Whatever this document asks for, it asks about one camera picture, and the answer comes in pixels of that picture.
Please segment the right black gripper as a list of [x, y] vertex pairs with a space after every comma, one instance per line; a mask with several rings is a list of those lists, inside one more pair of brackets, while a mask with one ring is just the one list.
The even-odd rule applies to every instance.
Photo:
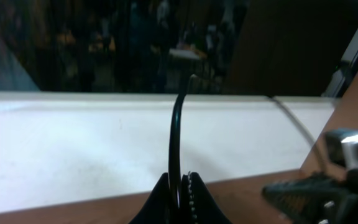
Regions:
[[358, 162], [346, 166], [342, 182], [314, 174], [266, 185], [262, 196], [294, 223], [358, 224]]

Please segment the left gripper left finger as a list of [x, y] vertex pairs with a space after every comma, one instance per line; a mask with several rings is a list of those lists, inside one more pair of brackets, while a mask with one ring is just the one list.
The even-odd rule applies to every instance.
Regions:
[[179, 193], [170, 188], [168, 173], [163, 173], [140, 211], [129, 224], [179, 223]]

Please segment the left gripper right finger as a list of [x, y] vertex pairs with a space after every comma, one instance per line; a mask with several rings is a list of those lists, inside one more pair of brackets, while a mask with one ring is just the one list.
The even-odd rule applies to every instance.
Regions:
[[184, 224], [231, 224], [197, 172], [181, 179], [180, 222]]

